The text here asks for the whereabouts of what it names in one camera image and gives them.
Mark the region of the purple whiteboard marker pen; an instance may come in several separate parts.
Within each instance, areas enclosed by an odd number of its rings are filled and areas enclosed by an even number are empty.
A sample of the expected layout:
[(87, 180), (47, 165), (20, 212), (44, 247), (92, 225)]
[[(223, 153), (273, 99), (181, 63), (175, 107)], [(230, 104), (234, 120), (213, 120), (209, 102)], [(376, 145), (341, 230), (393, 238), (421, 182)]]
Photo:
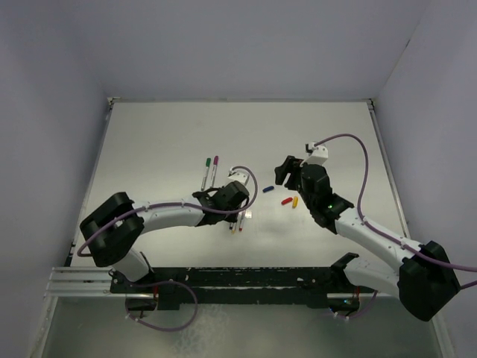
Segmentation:
[(215, 179), (217, 175), (217, 169), (218, 165), (214, 165), (212, 161), (212, 172), (211, 172), (211, 178), (210, 178), (210, 187), (213, 188), (215, 186)]

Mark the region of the green whiteboard marker pen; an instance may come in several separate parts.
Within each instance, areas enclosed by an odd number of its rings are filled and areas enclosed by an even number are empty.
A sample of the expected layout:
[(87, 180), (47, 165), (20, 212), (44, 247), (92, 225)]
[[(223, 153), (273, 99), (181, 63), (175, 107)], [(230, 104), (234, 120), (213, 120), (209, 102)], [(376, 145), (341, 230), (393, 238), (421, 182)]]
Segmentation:
[(205, 164), (205, 170), (204, 170), (204, 174), (203, 174), (203, 178), (202, 178), (202, 182), (201, 182), (201, 187), (200, 187), (201, 191), (204, 191), (205, 188), (206, 188), (206, 182), (207, 182), (207, 179), (208, 179), (208, 176), (209, 176), (210, 166), (207, 167), (206, 164)]

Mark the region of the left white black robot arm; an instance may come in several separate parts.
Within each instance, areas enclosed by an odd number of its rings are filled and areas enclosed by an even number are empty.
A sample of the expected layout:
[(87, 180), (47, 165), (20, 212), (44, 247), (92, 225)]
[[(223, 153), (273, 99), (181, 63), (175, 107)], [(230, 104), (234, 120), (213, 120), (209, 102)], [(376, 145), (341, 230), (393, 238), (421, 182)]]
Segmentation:
[(146, 292), (153, 285), (152, 269), (145, 256), (133, 249), (142, 234), (170, 227), (233, 222), (249, 195), (245, 185), (236, 180), (170, 203), (141, 205), (126, 192), (117, 192), (80, 223), (85, 244), (77, 255), (85, 257), (83, 250), (88, 249), (97, 267), (115, 269), (136, 292)]

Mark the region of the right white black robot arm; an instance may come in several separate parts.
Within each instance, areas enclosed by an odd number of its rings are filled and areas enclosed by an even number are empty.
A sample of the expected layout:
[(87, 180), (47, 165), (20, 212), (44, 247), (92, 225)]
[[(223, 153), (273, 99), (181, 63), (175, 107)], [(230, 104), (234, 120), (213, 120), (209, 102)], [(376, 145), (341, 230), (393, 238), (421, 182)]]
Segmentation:
[(340, 292), (363, 286), (398, 298), (415, 318), (429, 321), (461, 291), (443, 247), (406, 239), (360, 216), (358, 208), (332, 191), (325, 168), (288, 156), (274, 169), (275, 183), (297, 192), (314, 221), (377, 256), (372, 263), (348, 253), (333, 264), (332, 285)]

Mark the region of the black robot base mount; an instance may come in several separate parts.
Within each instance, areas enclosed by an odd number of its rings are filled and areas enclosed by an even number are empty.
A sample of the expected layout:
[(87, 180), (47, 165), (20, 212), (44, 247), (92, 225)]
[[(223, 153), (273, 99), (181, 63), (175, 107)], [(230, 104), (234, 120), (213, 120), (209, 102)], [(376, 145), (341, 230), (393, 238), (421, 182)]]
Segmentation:
[(114, 270), (110, 290), (127, 296), (132, 310), (178, 310), (184, 304), (300, 305), (356, 313), (360, 294), (344, 264), (330, 267), (153, 268), (136, 283)]

